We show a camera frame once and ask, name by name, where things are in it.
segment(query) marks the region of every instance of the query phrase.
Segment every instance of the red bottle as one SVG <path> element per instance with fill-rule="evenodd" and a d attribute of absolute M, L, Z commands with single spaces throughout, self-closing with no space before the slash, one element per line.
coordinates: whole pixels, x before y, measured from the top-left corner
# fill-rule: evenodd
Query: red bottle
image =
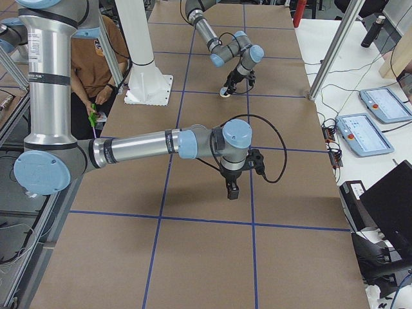
<path fill-rule="evenodd" d="M 294 15 L 294 27 L 295 28 L 299 27 L 299 23 L 301 22 L 303 10 L 306 6 L 306 2 L 308 2 L 308 0 L 299 0 L 297 2 L 296 12 Z"/>

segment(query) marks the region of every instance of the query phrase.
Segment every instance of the black bottle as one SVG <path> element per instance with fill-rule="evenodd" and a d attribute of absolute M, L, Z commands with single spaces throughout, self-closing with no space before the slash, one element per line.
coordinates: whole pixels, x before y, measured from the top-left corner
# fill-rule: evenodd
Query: black bottle
<path fill-rule="evenodd" d="M 371 28 L 367 32 L 365 38 L 363 39 L 362 43 L 360 44 L 362 47 L 369 47 L 374 39 L 378 37 L 380 29 L 384 26 L 384 21 L 386 17 L 378 16 L 376 21 L 372 24 Z"/>

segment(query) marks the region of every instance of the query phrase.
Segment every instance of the brown shirt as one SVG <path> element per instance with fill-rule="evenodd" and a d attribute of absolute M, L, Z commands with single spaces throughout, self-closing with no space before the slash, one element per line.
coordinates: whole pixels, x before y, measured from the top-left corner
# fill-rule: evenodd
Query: brown shirt
<path fill-rule="evenodd" d="M 107 16 L 103 15 L 103 21 L 114 50 L 121 55 L 129 56 L 120 30 Z M 127 61 L 127 58 L 116 52 L 118 63 Z M 95 97 L 111 78 L 110 69 L 98 39 L 71 40 L 71 67 L 75 69 L 89 98 Z"/>

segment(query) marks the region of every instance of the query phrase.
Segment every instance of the cardboard table surface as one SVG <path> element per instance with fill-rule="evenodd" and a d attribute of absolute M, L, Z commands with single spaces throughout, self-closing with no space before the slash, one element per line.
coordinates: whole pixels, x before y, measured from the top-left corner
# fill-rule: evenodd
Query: cardboard table surface
<path fill-rule="evenodd" d="M 156 65 L 174 76 L 169 104 L 118 97 L 103 135 L 212 127 L 253 113 L 282 134 L 285 175 L 269 184 L 243 173 L 236 201 L 215 170 L 178 156 L 85 175 L 31 308 L 369 308 L 288 9 L 205 13 L 218 35 L 242 30 L 265 50 L 254 89 L 229 98 L 218 92 L 237 62 L 215 68 L 178 10 L 157 2 L 149 20 Z M 281 143 L 265 123 L 250 123 L 275 179 Z"/>

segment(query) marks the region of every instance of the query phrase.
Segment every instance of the black monitor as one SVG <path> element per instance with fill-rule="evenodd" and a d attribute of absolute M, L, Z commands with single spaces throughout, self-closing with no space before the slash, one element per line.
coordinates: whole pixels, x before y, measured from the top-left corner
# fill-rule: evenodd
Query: black monitor
<path fill-rule="evenodd" d="M 403 161 L 360 200 L 399 255 L 412 258 L 412 165 Z"/>

